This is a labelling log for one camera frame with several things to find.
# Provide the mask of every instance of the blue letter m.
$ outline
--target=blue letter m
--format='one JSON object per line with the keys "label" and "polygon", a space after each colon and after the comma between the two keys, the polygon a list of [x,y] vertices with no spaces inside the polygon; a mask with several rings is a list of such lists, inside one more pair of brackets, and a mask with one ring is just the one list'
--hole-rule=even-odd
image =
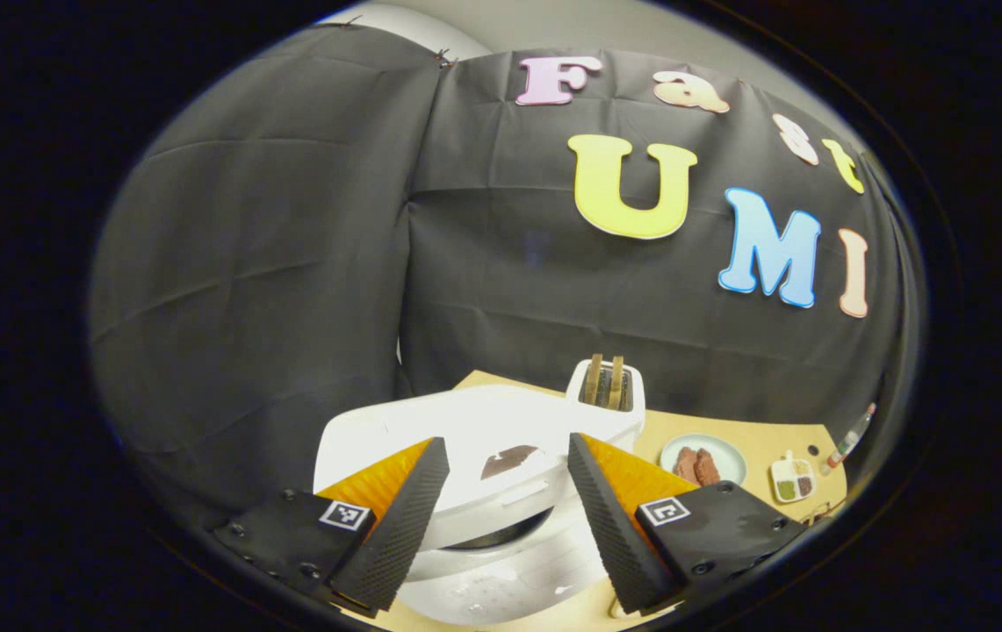
{"label": "blue letter m", "polygon": [[763,196],[745,188],[728,188],[726,199],[734,207],[734,246],[730,248],[730,264],[718,273],[718,284],[736,292],[755,291],[757,283],[749,268],[754,259],[758,259],[758,274],[762,276],[766,295],[774,293],[789,268],[790,274],[780,292],[782,300],[798,307],[811,307],[821,221],[806,211],[795,210],[786,231],[779,237],[778,226]]}

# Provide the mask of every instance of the black fabric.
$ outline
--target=black fabric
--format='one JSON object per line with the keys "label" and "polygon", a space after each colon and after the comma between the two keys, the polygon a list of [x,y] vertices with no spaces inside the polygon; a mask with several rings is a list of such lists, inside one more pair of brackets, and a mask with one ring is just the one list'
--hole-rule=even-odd
{"label": "black fabric", "polygon": [[[332,417],[475,369],[562,389],[600,352],[640,372],[649,409],[835,435],[865,409],[905,289],[890,207],[859,152],[846,146],[866,195],[819,145],[839,138],[805,113],[641,53],[568,51],[605,68],[573,103],[516,105],[518,61],[553,53],[440,69],[392,33],[309,28],[234,69],[147,149],[96,251],[90,348],[112,427],[181,520],[309,491]],[[730,111],[661,103],[661,69],[705,77]],[[818,167],[786,148],[774,112],[805,127]],[[694,152],[684,226],[635,240],[586,223],[574,133],[633,144],[622,191],[638,208],[657,195],[645,146]],[[779,228],[795,210],[821,220],[813,307],[718,285],[730,187],[764,195]],[[838,307],[843,227],[869,241],[864,320]]]}

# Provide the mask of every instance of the plate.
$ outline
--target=plate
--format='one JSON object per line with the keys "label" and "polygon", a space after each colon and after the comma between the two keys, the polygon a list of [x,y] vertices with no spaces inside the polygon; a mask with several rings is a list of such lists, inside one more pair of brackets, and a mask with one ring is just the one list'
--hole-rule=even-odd
{"label": "plate", "polygon": [[699,450],[705,448],[712,456],[718,477],[730,483],[741,485],[746,480],[746,460],[733,445],[709,435],[684,435],[668,442],[660,453],[660,467],[666,472],[676,468],[676,457],[681,448]]}

